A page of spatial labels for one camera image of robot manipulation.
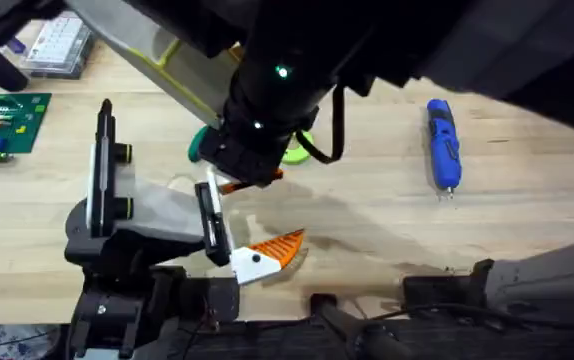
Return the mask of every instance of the black mount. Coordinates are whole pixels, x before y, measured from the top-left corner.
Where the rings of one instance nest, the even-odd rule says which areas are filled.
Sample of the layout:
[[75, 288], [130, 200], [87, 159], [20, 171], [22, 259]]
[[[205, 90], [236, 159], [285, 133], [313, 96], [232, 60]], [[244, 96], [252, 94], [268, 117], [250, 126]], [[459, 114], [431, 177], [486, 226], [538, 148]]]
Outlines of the black mount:
[[[203, 249], [216, 264], [226, 264], [229, 248], [222, 219], [215, 229], [224, 237], [218, 236], [210, 248], [209, 236], [186, 243], [115, 226], [115, 220], [129, 219], [137, 211], [131, 199], [115, 196], [116, 166], [132, 158], [131, 145], [115, 142], [115, 122], [111, 102], [105, 100], [98, 113], [89, 198], [74, 206], [65, 224], [65, 259], [81, 266], [85, 275], [68, 339], [77, 357], [93, 348], [117, 350], [119, 358], [128, 359], [135, 349], [158, 339], [167, 320], [229, 322], [238, 317], [235, 278], [188, 278], [182, 267], [156, 266]], [[207, 186], [198, 185], [197, 193]], [[205, 225], [212, 219], [211, 197], [197, 195]]]

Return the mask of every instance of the orange object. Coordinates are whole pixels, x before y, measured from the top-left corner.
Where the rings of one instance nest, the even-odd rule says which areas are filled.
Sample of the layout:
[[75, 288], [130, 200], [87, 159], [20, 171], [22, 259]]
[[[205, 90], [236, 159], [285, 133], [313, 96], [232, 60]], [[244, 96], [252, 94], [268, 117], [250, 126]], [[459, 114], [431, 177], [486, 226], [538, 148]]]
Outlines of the orange object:
[[303, 243], [305, 230], [300, 229], [289, 234], [280, 235], [271, 240], [258, 244], [249, 245], [248, 248], [276, 259], [280, 262], [280, 267], [287, 266], [296, 256]]
[[[274, 175], [274, 180], [282, 179], [283, 174], [284, 173], [281, 169], [276, 170], [276, 174]], [[235, 184], [231, 183], [231, 184], [221, 185], [218, 187], [218, 189], [220, 190], [221, 194], [227, 195], [227, 194], [233, 193], [234, 191], [246, 189], [250, 186], [252, 186], [252, 184], [249, 184], [249, 183], [235, 183]]]

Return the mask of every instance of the white plastic part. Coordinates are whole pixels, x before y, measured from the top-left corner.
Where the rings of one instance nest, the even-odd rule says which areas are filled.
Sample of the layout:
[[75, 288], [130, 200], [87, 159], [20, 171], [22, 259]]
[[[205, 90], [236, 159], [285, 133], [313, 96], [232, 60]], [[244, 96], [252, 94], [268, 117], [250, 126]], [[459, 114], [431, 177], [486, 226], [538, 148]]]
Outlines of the white plastic part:
[[278, 260], [246, 247], [232, 251], [230, 260], [239, 285], [266, 278], [281, 270]]
[[94, 190], [94, 161], [96, 158], [96, 144], [91, 145], [91, 151], [89, 152], [89, 178], [87, 180], [87, 206], [85, 206], [85, 223], [87, 224], [87, 229], [91, 227], [91, 194]]

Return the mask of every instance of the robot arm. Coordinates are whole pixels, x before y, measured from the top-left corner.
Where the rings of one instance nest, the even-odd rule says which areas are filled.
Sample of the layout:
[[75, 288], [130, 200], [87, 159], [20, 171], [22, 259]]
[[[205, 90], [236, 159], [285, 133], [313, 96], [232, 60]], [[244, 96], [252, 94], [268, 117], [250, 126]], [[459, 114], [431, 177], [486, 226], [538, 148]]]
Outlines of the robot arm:
[[[367, 96], [377, 77], [402, 87], [426, 76], [574, 126], [574, 38], [557, 35], [574, 34], [574, 3], [124, 1], [208, 58], [243, 45], [218, 122], [199, 149], [242, 182], [269, 185], [294, 134], [321, 162], [338, 160], [342, 89]], [[0, 45], [63, 3], [0, 1]], [[334, 151], [326, 156], [301, 131], [334, 86]]]

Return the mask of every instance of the green led light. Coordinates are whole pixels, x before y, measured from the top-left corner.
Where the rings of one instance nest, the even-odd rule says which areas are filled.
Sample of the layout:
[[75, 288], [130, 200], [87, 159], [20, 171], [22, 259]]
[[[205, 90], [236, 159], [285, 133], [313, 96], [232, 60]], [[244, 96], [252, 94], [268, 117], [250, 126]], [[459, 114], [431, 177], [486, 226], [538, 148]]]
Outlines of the green led light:
[[287, 69], [284, 66], [281, 65], [277, 65], [276, 66], [276, 73], [278, 74], [278, 76], [280, 76], [282, 79], [287, 79], [287, 77], [289, 76], [289, 69]]

